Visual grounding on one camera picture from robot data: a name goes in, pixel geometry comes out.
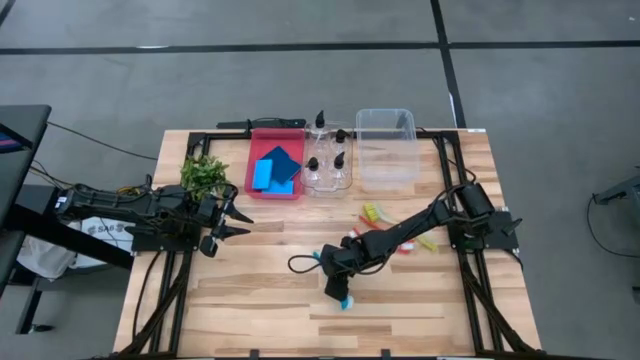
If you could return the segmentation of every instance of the green plant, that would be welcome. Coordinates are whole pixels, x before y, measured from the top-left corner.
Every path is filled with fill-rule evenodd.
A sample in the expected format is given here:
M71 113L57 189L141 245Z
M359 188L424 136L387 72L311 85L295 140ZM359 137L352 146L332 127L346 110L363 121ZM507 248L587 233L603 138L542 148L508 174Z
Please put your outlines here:
M191 193L193 198L199 201L205 194L211 192L212 189L207 188L207 185L227 182L224 171L228 167L229 165L223 164L215 156L190 156L180 170L182 175L180 185L189 191L193 190Z

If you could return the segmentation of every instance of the red tray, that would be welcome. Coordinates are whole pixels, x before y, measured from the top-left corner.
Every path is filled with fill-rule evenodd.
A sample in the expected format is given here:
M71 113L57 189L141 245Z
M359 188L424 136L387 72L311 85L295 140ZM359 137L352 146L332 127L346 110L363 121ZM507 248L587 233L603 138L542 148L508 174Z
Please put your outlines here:
M282 147L289 154L291 160L302 166L304 161L304 129L254 129L251 131L251 149L249 150L247 176L244 179L244 191L254 199L295 200L303 192L303 186L300 183L302 171L293 177L293 195L263 194L261 191L251 188L256 161L277 146Z

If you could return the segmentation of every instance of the gray floor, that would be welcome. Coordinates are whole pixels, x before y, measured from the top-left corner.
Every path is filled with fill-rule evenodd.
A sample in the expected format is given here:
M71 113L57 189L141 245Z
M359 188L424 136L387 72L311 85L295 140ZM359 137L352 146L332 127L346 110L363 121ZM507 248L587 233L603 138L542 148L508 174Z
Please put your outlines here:
M447 0L442 8L450 41L640 38L633 0ZM0 28L0 47L435 39L427 1L17 0ZM518 235L544 348L637 358L631 285L640 285L640 261L600 250L585 210L592 192L639 171L640 48L452 56L467 123L488 129L507 203L525 219ZM421 126L453 126L437 51L1 56L0 103L50 104L52 121L148 155L165 129L311 118L322 108L353 122L360 108L403 107ZM139 183L154 168L53 128L37 158L60 178L103 188ZM595 207L595 231L610 248L640 253L632 214L625 201ZM56 331L21 337L12 331L26 291L10 289L0 304L0 358L108 353L126 283L111 270L54 284L37 321Z

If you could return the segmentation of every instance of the transparent bin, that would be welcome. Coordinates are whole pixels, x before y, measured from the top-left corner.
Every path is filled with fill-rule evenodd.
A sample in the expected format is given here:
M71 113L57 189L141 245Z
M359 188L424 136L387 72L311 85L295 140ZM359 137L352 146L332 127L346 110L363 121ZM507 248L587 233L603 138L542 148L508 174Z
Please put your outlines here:
M420 149L409 110L362 109L356 114L356 134L365 191L413 185L420 174Z
M346 126L336 122L326 122L327 136L318 140L312 133L312 124L305 127L304 163L300 182L305 188L305 194L314 197L340 198L346 195L353 183L353 131L345 130ZM336 134L343 129L348 133L343 146L336 148ZM344 174L346 177L339 183L332 178L332 167L335 157L344 151ZM306 176L309 159L315 157L319 162L317 171L319 180L310 183Z

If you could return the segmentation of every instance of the wooden tabletop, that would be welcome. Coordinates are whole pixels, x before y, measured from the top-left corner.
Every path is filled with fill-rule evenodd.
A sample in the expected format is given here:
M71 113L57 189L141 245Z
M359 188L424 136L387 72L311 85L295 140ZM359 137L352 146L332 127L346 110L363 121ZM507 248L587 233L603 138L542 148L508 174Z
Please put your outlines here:
M155 185L180 182L189 132L165 132ZM194 256L179 356L248 356L251 349L264 356L379 356L383 348L398 356L473 354L458 261L444 228L427 233L438 244L437 253L418 247L411 254L394 255L376 275L351 279L355 305L348 311L324 295L326 279L320 269L296 275L287 268L292 255L311 254L325 243L338 245L358 224L365 202L377 201L398 219L424 209L444 185L435 146L418 141L420 178L404 192L365 193L354 147L354 183L345 198L302 196L296 201L250 198L242 191L249 140L212 141L210 154L230 165L227 178L241 189L236 207L255 224L243 224L251 234L229 238L215 259L200 252ZM467 168L477 174L493 204L504 206L487 134L460 130L460 141ZM451 171L456 178L455 168ZM136 257L115 351L131 341L134 309L152 256ZM496 305L526 342L539 347L520 266L499 250L485 251L485 257ZM152 269L139 328L157 304L163 264L164 255ZM486 314L479 303L478 309L490 349ZM165 321L160 349L167 349L170 323Z

